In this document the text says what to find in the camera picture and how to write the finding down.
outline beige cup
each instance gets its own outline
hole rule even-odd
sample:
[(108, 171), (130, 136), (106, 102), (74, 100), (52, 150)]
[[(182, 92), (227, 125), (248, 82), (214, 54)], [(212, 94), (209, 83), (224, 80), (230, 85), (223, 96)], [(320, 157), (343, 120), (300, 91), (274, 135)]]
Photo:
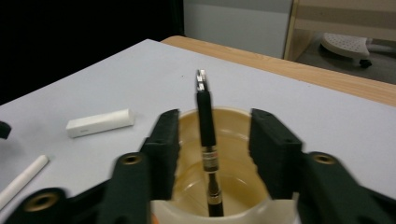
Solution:
[(160, 224), (292, 223), (294, 201), (270, 200), (248, 155), (249, 113), (214, 107), (213, 119), (224, 217), (208, 216), (198, 115), (196, 110), (191, 110), (182, 113), (179, 119), (180, 152), (173, 199), (153, 202)]

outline floor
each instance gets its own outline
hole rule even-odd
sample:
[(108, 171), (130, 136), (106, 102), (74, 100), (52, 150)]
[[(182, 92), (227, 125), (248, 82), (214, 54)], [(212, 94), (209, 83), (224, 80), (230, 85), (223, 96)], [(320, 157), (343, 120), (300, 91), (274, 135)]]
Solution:
[(359, 59), (337, 55), (323, 48), (320, 45), (321, 37), (322, 33), (314, 35), (311, 45), (296, 60), (297, 63), (396, 85), (396, 42), (374, 39), (368, 46), (372, 65), (362, 68)]

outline black pen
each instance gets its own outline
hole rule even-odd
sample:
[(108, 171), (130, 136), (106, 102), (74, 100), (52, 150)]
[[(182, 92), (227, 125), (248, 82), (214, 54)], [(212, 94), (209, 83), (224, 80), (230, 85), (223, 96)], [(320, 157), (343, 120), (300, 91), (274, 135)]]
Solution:
[(197, 71), (196, 101), (201, 134), (201, 146), (204, 170), (207, 173), (206, 193), (210, 217), (223, 217), (221, 188), (217, 176), (219, 158), (216, 149), (215, 126), (213, 123), (212, 103), (207, 86), (205, 70)]

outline white stick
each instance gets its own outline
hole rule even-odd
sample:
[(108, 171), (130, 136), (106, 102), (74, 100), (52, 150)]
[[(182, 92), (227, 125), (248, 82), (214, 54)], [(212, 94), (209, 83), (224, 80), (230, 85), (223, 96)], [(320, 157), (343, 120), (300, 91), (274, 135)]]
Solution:
[(9, 185), (0, 193), (0, 210), (20, 192), (23, 187), (29, 183), (48, 163), (49, 158), (45, 155), (39, 156), (29, 167), (18, 175)]

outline white eraser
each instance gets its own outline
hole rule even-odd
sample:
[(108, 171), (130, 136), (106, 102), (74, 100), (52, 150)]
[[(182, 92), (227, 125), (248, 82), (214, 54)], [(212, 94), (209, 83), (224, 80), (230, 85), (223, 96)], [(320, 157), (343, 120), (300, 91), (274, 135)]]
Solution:
[(134, 125), (134, 114), (130, 109), (69, 120), (66, 126), (69, 137), (79, 137), (99, 133), (125, 126)]

